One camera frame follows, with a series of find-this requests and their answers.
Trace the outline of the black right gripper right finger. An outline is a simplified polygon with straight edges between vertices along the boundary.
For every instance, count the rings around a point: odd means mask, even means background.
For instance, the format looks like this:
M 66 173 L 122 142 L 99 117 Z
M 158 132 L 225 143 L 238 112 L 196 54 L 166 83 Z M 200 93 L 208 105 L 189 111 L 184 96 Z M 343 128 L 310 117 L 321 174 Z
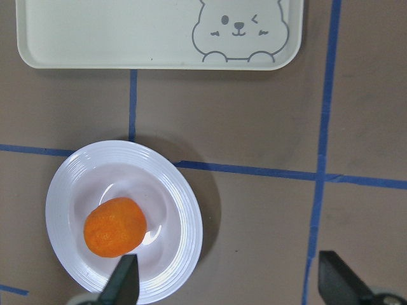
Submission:
M 382 303 L 334 251 L 319 252 L 318 291 L 325 304 Z

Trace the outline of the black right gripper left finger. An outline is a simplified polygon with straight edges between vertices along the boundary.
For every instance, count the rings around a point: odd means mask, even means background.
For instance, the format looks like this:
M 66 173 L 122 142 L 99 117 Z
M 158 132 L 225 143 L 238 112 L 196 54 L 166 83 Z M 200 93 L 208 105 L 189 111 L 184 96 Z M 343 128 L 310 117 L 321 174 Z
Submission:
M 115 267 L 97 304 L 135 305 L 139 299 L 139 266 L 136 254 L 123 255 Z

